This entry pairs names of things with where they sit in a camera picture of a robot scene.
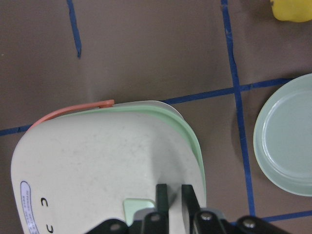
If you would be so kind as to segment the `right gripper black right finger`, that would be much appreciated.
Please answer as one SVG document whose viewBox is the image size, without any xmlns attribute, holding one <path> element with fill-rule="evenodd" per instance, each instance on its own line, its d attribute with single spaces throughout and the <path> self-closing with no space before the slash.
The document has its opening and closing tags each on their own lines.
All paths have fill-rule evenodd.
<svg viewBox="0 0 312 234">
<path fill-rule="evenodd" d="M 183 217 L 193 217 L 200 210 L 199 202 L 192 185 L 182 185 L 181 199 Z"/>
</svg>

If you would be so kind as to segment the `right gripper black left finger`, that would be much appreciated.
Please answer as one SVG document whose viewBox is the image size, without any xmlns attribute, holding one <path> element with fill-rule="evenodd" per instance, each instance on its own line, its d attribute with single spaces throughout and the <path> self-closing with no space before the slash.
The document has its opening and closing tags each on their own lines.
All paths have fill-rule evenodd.
<svg viewBox="0 0 312 234">
<path fill-rule="evenodd" d="M 169 216 L 169 200 L 166 184 L 156 185 L 156 210 L 166 217 Z"/>
</svg>

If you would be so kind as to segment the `green plate near right arm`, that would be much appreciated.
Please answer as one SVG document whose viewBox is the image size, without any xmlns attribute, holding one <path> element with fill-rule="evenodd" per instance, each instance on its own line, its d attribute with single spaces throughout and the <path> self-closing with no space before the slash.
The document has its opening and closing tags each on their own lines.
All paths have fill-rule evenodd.
<svg viewBox="0 0 312 234">
<path fill-rule="evenodd" d="M 269 97 L 254 126 L 253 149 L 274 185 L 295 195 L 312 195 L 311 74 L 289 81 Z"/>
</svg>

